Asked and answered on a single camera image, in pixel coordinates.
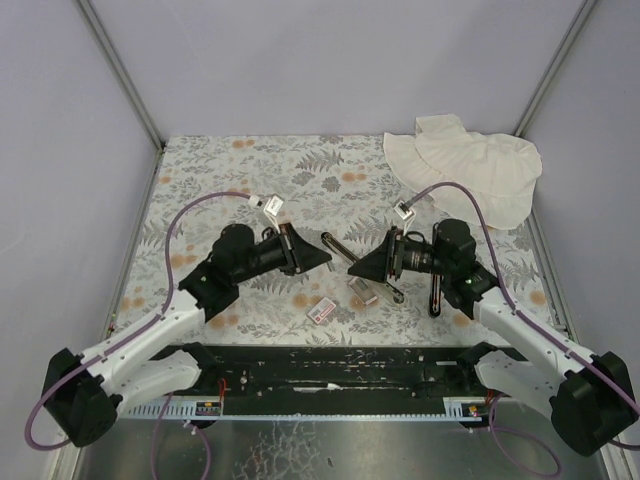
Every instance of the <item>red wire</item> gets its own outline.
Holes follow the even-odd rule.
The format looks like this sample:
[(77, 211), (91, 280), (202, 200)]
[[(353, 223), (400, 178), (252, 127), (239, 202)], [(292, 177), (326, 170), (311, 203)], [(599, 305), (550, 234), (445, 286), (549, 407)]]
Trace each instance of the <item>red wire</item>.
[(222, 405), (222, 402), (224, 400), (224, 394), (227, 390), (227, 381), (224, 378), (222, 378), (218, 380), (218, 385), (220, 385), (220, 405)]

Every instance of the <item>table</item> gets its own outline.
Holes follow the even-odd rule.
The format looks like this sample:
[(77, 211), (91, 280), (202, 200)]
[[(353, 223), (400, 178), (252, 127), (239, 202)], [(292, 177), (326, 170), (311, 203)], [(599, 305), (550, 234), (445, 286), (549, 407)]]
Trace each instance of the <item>table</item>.
[[(184, 204), (215, 191), (240, 191), (286, 201), (281, 221), (319, 246), (331, 232), (358, 255), (380, 244), (399, 218), (392, 210), (398, 198), (413, 196), (393, 176), (384, 159), (382, 136), (174, 136), (168, 142), (157, 185), (144, 222), (124, 299), (115, 321), (121, 329), (157, 305), (167, 293), (163, 242), (168, 224)], [(415, 206), (412, 229), (430, 237), (434, 222), (446, 214), (422, 200)], [(183, 217), (172, 239), (171, 264), (176, 279), (186, 276), (209, 252), (229, 223), (246, 223), (259, 236), (268, 224), (258, 210), (237, 198), (215, 199)], [(489, 267), (479, 227), (472, 227), (478, 254)], [(524, 225), (513, 231), (492, 230), (498, 259), (516, 298), (544, 321), (551, 322), (543, 286)], [(402, 308), (385, 300), (365, 307), (347, 287), (347, 265), (334, 260), (304, 275), (278, 271), (240, 286), (240, 298), (181, 342), (270, 345), (411, 345), (471, 346), (481, 341), (505, 345), (498, 335), (443, 306), (442, 315), (427, 315), (427, 275), (407, 272), (398, 286)], [(321, 325), (307, 316), (322, 297), (337, 304)]]

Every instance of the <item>metal sheet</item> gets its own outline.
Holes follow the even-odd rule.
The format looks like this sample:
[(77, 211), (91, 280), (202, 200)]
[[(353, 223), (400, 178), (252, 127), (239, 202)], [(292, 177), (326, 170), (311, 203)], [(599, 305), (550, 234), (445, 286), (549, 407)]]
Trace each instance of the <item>metal sheet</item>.
[[(498, 422), (541, 437), (562, 459), (564, 480), (609, 478), (600, 455), (583, 458), (547, 421), (515, 403), (499, 407)], [(74, 480), (150, 478), (152, 421), (125, 420), (85, 450)], [(483, 431), (452, 423), (218, 422), (205, 430), (213, 452), (209, 479), (456, 479), (536, 477), (511, 465)], [(553, 462), (539, 447), (505, 436), (507, 448), (531, 468)], [(158, 451), (162, 479), (201, 478), (202, 443), (179, 423), (164, 422)]]

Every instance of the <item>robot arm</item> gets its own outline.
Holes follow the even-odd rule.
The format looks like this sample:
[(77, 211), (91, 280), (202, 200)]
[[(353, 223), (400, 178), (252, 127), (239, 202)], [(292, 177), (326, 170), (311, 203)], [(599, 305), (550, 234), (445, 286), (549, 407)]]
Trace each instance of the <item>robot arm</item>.
[(576, 452), (589, 456), (633, 424), (638, 416), (611, 388), (571, 358), (549, 338), (559, 340), (615, 381), (628, 395), (633, 390), (627, 367), (611, 352), (597, 356), (524, 312), (544, 332), (534, 330), (512, 311), (497, 278), (476, 259), (469, 227), (447, 219), (434, 226), (432, 243), (417, 232), (392, 227), (382, 245), (352, 265), (350, 275), (381, 282), (404, 270), (432, 275), (440, 295), (502, 336), (528, 361), (519, 362), (482, 343), (460, 359), (487, 388), (506, 393), (549, 418), (559, 436)]
[(238, 298), (239, 283), (274, 269), (296, 275), (331, 260), (331, 255), (303, 240), (290, 223), (277, 230), (270, 227), (261, 242), (254, 241), (248, 226), (229, 225), (207, 258), (178, 284), (163, 310), (147, 314), (79, 355), (64, 349), (52, 357), (43, 394), (70, 371), (89, 364), (44, 404), (74, 445), (96, 441), (120, 413), (202, 380), (215, 360), (198, 344), (183, 346), (162, 360), (149, 359), (224, 311)]

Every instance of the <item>white napkin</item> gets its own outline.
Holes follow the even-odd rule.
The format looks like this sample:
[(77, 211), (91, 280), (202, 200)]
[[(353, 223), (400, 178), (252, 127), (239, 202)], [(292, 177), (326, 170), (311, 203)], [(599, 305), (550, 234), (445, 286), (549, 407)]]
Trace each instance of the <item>white napkin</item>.
[[(505, 134), (467, 132), (455, 115), (416, 119), (416, 136), (384, 135), (384, 153), (395, 176), (414, 192), (453, 181), (467, 187), (487, 224), (511, 230), (531, 213), (542, 162), (536, 147)], [(452, 187), (429, 194), (449, 215), (479, 225), (469, 199)]]

